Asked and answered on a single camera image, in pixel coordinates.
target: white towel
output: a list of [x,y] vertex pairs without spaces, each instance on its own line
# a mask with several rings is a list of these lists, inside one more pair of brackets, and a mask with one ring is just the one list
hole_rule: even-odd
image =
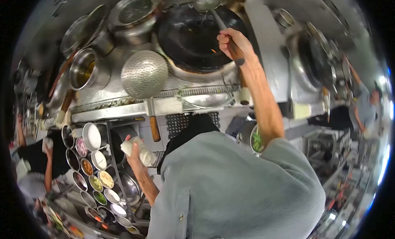
[[43,153],[46,153],[45,152],[45,144],[47,144],[47,148],[48,149],[52,149],[52,147],[53,147],[53,141],[52,141],[52,139],[51,138],[48,138],[48,137],[44,137],[43,138],[43,147],[42,147],[42,151],[43,151]]

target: sauce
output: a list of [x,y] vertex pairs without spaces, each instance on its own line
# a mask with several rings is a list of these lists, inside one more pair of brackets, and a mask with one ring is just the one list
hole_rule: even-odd
[[86,68],[84,73],[80,73],[77,76],[78,85],[83,86],[88,79],[91,77],[93,69],[95,68],[95,61],[91,62]]

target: pot lid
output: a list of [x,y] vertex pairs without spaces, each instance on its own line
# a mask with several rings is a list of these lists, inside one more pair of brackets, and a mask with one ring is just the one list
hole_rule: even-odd
[[88,15],[78,37],[80,46],[87,46],[99,35],[103,28],[107,12],[107,6],[100,5]]
[[112,27],[127,27],[150,15],[160,0],[121,0],[111,10],[109,23]]
[[130,205],[136,204],[140,200],[140,189],[138,184],[126,173],[120,173],[120,179],[125,188],[128,203],[130,203]]

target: wok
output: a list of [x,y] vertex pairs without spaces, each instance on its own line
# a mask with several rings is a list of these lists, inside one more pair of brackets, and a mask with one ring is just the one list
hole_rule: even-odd
[[[227,27],[247,35],[244,22],[231,10],[219,6],[216,12]],[[210,12],[198,12],[192,3],[170,7],[159,19],[158,42],[176,66],[198,73],[214,72],[230,63],[218,46],[218,25]]]

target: white bowl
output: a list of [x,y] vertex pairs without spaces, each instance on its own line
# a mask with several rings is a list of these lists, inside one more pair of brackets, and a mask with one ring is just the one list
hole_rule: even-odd
[[109,202],[112,204],[118,204],[121,200],[119,195],[112,189],[106,188],[104,190],[104,196],[107,198]]

